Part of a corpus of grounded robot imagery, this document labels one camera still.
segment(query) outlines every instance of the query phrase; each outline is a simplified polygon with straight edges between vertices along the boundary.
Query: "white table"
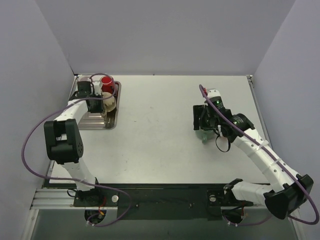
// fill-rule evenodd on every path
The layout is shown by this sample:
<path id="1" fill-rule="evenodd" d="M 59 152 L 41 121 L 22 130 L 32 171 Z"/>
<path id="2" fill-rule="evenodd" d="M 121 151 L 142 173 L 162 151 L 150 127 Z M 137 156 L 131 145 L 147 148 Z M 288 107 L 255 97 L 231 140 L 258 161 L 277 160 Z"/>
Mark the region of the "white table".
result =
<path id="1" fill-rule="evenodd" d="M 113 77 L 122 84 L 116 127 L 80 132 L 85 163 L 101 184 L 217 184 L 236 178 L 268 182 L 236 146 L 220 152 L 214 140 L 204 145 L 193 131 L 193 105 L 204 103 L 202 84 L 218 89 L 224 106 L 245 114 L 264 136 L 246 76 Z M 54 164 L 51 176 L 69 174 Z"/>

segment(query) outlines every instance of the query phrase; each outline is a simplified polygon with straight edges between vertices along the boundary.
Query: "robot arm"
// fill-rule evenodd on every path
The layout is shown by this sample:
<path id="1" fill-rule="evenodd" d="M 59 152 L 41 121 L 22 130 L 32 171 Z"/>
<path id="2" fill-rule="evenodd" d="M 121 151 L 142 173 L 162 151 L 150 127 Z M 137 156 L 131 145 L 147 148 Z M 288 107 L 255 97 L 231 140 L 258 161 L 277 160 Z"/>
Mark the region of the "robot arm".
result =
<path id="1" fill-rule="evenodd" d="M 269 147 L 268 141 L 259 135 L 252 122 L 245 115 L 241 113 L 232 115 L 231 110 L 224 107 L 218 90 L 210 89 L 207 97 L 227 119 L 255 139 L 259 145 L 254 144 L 228 125 L 212 107 L 208 106 L 207 102 L 204 105 L 193 106 L 194 130 L 214 131 L 221 137 L 226 137 L 229 142 L 241 149 L 254 162 L 270 183 L 270 185 L 253 184 L 242 179 L 235 179 L 224 187 L 225 197 L 227 199 L 235 198 L 239 201 L 265 205 L 275 217 L 279 219 L 286 218 L 307 199 L 291 177 L 279 167 L 277 162 L 284 165 L 308 193 L 310 193 L 313 186 L 313 180 L 308 175 L 300 176 L 295 170 L 286 165 Z M 262 149 L 262 146 L 276 157 L 277 162 Z"/>
<path id="2" fill-rule="evenodd" d="M 68 106 L 53 121 L 44 123 L 44 135 L 47 155 L 50 160 L 64 167 L 73 179 L 90 184 L 98 184 L 98 180 L 90 173 L 84 159 L 84 146 L 78 123 L 87 112 L 103 113 L 102 100 L 83 100 L 83 98 L 102 98 L 101 82 L 78 81 L 77 90 L 68 101 Z M 97 204 L 101 201 L 100 189 L 76 181 L 78 196 L 81 200 Z"/>

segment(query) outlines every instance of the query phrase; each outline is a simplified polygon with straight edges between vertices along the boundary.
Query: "white wall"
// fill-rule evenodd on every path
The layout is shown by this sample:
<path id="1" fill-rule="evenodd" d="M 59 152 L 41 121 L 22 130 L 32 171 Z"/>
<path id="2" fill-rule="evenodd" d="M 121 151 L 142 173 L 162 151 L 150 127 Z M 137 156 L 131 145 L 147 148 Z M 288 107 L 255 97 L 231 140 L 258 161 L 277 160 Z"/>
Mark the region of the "white wall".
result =
<path id="1" fill-rule="evenodd" d="M 75 73 L 253 74 L 295 0 L 36 0 Z"/>
<path id="2" fill-rule="evenodd" d="M 42 183 L 24 169 L 23 140 L 37 121 L 65 105 L 73 73 L 34 0 L 0 1 L 0 32 L 0 239 L 17 240 Z M 45 173 L 43 127 L 26 158 Z"/>
<path id="3" fill-rule="evenodd" d="M 255 73 L 255 91 L 275 151 L 315 185 L 320 208 L 320 1 L 296 0 Z M 309 203 L 302 217 L 314 220 Z M 306 226 L 319 239 L 320 225 Z"/>

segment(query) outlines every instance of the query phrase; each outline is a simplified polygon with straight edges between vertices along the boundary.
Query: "purple cable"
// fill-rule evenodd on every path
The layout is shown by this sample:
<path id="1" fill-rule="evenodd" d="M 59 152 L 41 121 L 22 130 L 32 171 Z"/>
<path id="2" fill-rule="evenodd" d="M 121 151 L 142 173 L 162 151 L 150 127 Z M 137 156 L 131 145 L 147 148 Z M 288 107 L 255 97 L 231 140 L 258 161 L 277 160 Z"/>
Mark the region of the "purple cable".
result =
<path id="1" fill-rule="evenodd" d="M 100 213 L 92 214 L 90 217 L 88 217 L 87 222 L 89 222 L 91 225 L 93 225 L 93 223 L 90 222 L 90 219 L 92 219 L 92 218 L 95 217 L 95 216 L 98 216 L 99 214 L 100 214 Z"/>
<path id="2" fill-rule="evenodd" d="M 96 75 L 104 75 L 104 76 L 107 76 L 109 77 L 108 75 L 104 74 L 104 73 L 96 73 L 96 74 L 93 74 L 91 75 L 89 78 L 92 80 L 92 77 L 96 76 Z M 77 101 L 75 101 L 73 104 L 70 104 L 66 107 L 64 107 L 63 109 L 60 109 L 58 111 L 55 111 L 54 113 L 51 113 L 49 114 L 48 116 L 44 117 L 43 119 L 41 119 L 32 129 L 31 131 L 28 133 L 28 135 L 26 136 L 24 142 L 23 142 L 23 145 L 22 145 L 22 149 L 21 149 L 21 159 L 22 159 L 22 163 L 24 165 L 24 167 L 30 172 L 32 173 L 33 175 L 39 177 L 39 178 L 43 178 L 43 179 L 51 179 L 51 180 L 71 180 L 71 181 L 75 181 L 75 182 L 81 182 L 83 184 L 86 184 L 86 185 L 89 185 L 89 186 L 93 186 L 93 187 L 97 187 L 97 188 L 102 188 L 102 189 L 108 189 L 108 190 L 114 190 L 114 191 L 117 191 L 117 192 L 120 192 L 120 193 L 123 193 L 125 194 L 126 196 L 129 197 L 130 199 L 130 204 L 129 204 L 129 207 L 119 216 L 117 217 L 114 221 L 111 221 L 107 224 L 104 224 L 104 225 L 95 225 L 96 227 L 106 227 L 106 226 L 109 226 L 111 224 L 114 224 L 116 223 L 117 221 L 119 221 L 128 211 L 129 209 L 131 208 L 131 204 L 132 204 L 132 198 L 131 196 L 121 190 L 121 189 L 117 189 L 117 188 L 114 188 L 114 187 L 110 187 L 110 186 L 102 186 L 102 185 L 97 185 L 97 184 L 92 184 L 92 183 L 89 183 L 89 182 L 86 182 L 86 181 L 83 181 L 81 179 L 76 179 L 76 178 L 70 178 L 70 177 L 53 177 L 53 176 L 45 176 L 45 175 L 42 175 L 42 174 L 39 174 L 35 171 L 33 171 L 27 164 L 26 162 L 26 157 L 25 157 L 25 150 L 26 150 L 26 145 L 28 143 L 28 140 L 30 139 L 31 135 L 34 133 L 34 131 L 40 126 L 40 124 L 42 124 L 45 120 L 47 120 L 48 118 L 56 115 L 56 114 L 59 114 L 61 112 L 63 112 L 64 110 L 67 110 L 69 109 L 70 107 L 72 107 L 74 104 L 77 104 L 81 101 L 85 101 L 85 100 L 106 100 L 106 99 L 110 99 L 112 98 L 114 95 L 116 94 L 116 89 L 113 90 L 113 93 L 111 96 L 108 96 L 108 97 L 105 97 L 105 98 L 99 98 L 99 97 L 86 97 L 86 98 L 82 98 L 82 99 L 79 99 Z"/>
<path id="3" fill-rule="evenodd" d="M 237 130 L 239 133 L 241 133 L 242 135 L 244 135 L 247 139 L 249 139 L 250 141 L 252 141 L 254 144 L 256 144 L 257 146 L 259 146 L 260 144 L 253 139 L 252 137 L 250 137 L 248 134 L 244 133 L 240 128 L 238 128 L 236 125 L 234 125 L 231 121 L 229 121 L 229 119 L 227 119 L 217 108 L 216 106 L 210 101 L 210 99 L 208 98 L 208 96 L 205 94 L 204 91 L 204 87 L 200 84 L 199 85 L 199 89 L 202 93 L 202 96 L 206 99 L 207 103 L 214 109 L 214 111 L 223 119 L 226 121 L 227 124 L 229 124 L 231 127 L 233 127 L 235 130 Z M 274 161 L 277 161 L 276 157 L 268 150 L 266 149 L 264 146 L 261 147 Z M 304 193 L 304 195 L 306 196 L 306 198 L 309 200 L 314 213 L 315 213 L 315 220 L 314 221 L 306 221 L 306 220 L 302 220 L 299 218 L 296 218 L 294 216 L 288 216 L 289 218 L 296 220 L 300 223 L 303 224 L 307 224 L 307 225 L 316 225 L 319 222 L 319 212 L 317 209 L 317 206 L 315 204 L 315 202 L 312 200 L 311 196 L 309 195 L 309 193 L 305 190 L 305 188 L 301 185 L 301 183 L 279 162 L 277 161 L 276 164 L 278 164 L 278 166 L 286 173 L 288 174 L 288 176 L 290 178 L 292 178 L 292 180 L 298 185 L 298 187 L 301 189 L 301 191 Z"/>

